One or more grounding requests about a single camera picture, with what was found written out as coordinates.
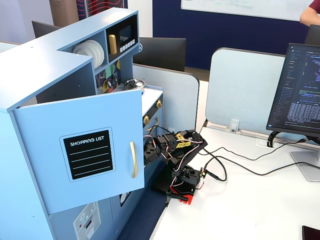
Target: knob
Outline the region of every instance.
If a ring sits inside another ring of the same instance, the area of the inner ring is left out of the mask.
[[[155,106],[156,106],[157,109],[162,108],[162,102],[161,102],[161,100],[156,101]]]
[[[143,124],[144,125],[150,124],[150,119],[149,119],[149,117],[147,115],[145,115],[144,118],[143,118]]]

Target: red shirt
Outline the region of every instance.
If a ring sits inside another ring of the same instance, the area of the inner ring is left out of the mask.
[[[314,9],[318,14],[320,13],[320,0],[314,0],[310,6],[310,8]]]

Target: person's arm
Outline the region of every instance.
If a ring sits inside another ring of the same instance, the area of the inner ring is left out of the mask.
[[[311,24],[320,25],[320,16],[316,10],[308,7],[300,16],[300,23],[310,27]]]

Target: robotic arm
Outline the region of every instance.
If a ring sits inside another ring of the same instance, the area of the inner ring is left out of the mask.
[[[163,156],[166,166],[155,181],[155,187],[167,197],[180,199],[190,205],[200,182],[200,171],[188,163],[207,146],[207,142],[194,130],[156,136],[144,145],[144,164],[148,165]]]

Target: gray floor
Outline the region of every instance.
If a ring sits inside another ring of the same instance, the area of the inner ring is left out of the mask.
[[[209,82],[209,74],[210,74],[209,70],[186,66],[184,68],[184,71],[187,73],[191,73],[191,74],[196,75],[199,78],[199,80]]]

